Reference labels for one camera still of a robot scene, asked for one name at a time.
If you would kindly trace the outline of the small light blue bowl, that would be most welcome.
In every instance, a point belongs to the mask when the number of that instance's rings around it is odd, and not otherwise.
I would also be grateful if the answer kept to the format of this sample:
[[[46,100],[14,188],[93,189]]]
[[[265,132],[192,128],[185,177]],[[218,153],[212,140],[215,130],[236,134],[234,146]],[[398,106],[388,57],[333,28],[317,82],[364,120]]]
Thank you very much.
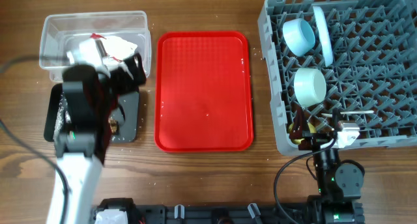
[[[301,57],[315,45],[315,34],[310,24],[301,18],[283,24],[283,37],[290,51]]]

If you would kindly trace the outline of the green bowl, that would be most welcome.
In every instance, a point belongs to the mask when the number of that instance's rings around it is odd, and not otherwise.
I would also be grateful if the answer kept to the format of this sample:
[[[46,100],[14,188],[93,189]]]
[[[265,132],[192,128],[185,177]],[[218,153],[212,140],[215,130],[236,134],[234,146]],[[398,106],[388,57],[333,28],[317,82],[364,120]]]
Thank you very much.
[[[326,80],[320,70],[299,68],[294,78],[294,92],[302,107],[310,107],[324,101]]]

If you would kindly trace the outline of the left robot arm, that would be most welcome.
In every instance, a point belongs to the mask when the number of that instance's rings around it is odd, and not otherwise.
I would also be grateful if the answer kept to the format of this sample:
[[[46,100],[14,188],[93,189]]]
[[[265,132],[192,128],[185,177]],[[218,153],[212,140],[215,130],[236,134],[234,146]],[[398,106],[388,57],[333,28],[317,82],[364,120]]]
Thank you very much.
[[[88,223],[106,150],[111,141],[109,117],[118,98],[145,84],[141,55],[124,59],[108,74],[90,64],[63,72],[60,96],[70,122],[53,135],[57,169],[48,223]]]

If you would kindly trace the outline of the white plastic spoon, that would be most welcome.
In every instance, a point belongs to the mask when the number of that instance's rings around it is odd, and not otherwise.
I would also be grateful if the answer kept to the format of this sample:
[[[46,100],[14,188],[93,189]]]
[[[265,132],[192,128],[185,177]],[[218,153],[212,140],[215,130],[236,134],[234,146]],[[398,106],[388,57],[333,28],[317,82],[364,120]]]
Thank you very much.
[[[339,114],[341,115],[359,115],[359,114],[373,114],[374,111],[373,110],[366,110],[366,111],[342,111],[339,112]],[[329,113],[321,113],[322,116],[324,117],[332,117],[333,114],[329,114]]]

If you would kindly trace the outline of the white paper waste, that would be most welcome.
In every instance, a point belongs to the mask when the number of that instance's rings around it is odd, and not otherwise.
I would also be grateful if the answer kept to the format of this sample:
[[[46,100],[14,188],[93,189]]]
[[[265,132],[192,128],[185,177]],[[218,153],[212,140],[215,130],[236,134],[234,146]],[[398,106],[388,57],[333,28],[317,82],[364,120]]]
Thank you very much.
[[[137,45],[119,36],[102,36],[93,33],[92,38],[98,47],[99,54],[104,64],[119,64],[131,57]]]

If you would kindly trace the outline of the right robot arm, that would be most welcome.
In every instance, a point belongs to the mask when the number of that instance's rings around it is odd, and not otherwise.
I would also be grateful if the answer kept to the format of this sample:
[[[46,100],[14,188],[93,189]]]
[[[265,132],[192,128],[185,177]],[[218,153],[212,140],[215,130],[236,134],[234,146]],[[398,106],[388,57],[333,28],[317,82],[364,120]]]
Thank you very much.
[[[361,197],[365,170],[353,160],[340,160],[339,149],[351,145],[360,128],[354,121],[343,120],[337,110],[332,112],[332,130],[313,133],[301,107],[297,107],[289,138],[300,140],[299,150],[309,151],[315,166],[318,195],[307,199],[301,220],[303,223],[361,223]]]

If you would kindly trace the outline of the large light blue plate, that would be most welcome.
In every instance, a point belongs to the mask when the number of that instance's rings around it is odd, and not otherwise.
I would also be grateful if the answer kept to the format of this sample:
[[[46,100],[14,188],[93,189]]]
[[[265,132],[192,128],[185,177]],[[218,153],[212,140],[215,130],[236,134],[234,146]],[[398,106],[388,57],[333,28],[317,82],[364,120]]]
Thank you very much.
[[[326,18],[321,7],[313,6],[313,13],[315,16],[316,27],[319,32],[319,40],[322,47],[324,64],[325,66],[330,66],[334,61],[334,57]]]

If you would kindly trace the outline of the brown food scrap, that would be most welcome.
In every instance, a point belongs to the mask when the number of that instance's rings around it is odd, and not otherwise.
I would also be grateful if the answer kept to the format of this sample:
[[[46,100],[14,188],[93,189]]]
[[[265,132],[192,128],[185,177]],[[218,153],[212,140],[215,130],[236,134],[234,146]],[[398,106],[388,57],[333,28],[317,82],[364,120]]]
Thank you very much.
[[[112,134],[117,134],[119,131],[119,123],[115,119],[108,119],[109,127]]]

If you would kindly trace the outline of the white rice grains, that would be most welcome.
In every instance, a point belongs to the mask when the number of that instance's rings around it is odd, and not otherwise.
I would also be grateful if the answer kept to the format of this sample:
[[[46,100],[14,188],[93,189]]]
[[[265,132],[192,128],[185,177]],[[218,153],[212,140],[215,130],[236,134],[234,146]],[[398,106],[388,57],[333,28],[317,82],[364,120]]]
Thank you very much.
[[[53,140],[55,140],[58,137],[65,124],[69,123],[71,123],[71,119],[68,112],[68,103],[66,101],[66,98],[63,95],[61,95],[61,99],[59,100],[58,105],[57,118],[55,121]]]

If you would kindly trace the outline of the yellow plastic cup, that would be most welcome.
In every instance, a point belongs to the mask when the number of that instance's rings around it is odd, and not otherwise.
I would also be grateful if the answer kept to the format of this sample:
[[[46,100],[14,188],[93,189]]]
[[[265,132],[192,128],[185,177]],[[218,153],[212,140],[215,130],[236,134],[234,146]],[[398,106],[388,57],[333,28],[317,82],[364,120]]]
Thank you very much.
[[[295,134],[296,136],[297,136],[297,138],[291,138],[290,137],[290,140],[291,140],[291,142],[292,143],[294,143],[295,145],[299,145],[303,140],[304,140],[304,138],[301,138],[300,136],[302,135],[302,133],[300,132],[300,130],[293,130],[293,127],[294,127],[294,124],[293,123],[291,123],[289,126],[288,126],[288,128],[287,128],[287,133],[288,134]],[[312,124],[312,123],[308,123],[308,129],[309,129],[309,132],[310,133],[316,133],[317,132],[317,130],[316,130],[316,128],[314,127],[314,125]]]

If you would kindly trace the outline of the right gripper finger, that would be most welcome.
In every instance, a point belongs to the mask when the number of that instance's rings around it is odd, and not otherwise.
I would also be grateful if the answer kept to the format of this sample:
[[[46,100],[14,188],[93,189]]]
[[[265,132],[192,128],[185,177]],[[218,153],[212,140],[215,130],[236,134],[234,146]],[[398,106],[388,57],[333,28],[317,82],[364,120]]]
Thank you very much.
[[[301,138],[304,138],[305,133],[309,133],[308,122],[305,118],[304,110],[300,106],[298,106],[296,109],[296,116],[294,118],[293,124],[293,130],[300,130],[300,132],[302,133],[302,135],[300,136]],[[292,138],[297,138],[297,136],[295,134],[292,134]]]
[[[330,125],[332,127],[332,130],[335,132],[338,132],[341,130],[339,126],[339,121],[342,119],[341,113],[339,109],[333,108],[332,110],[332,120],[330,122]]]

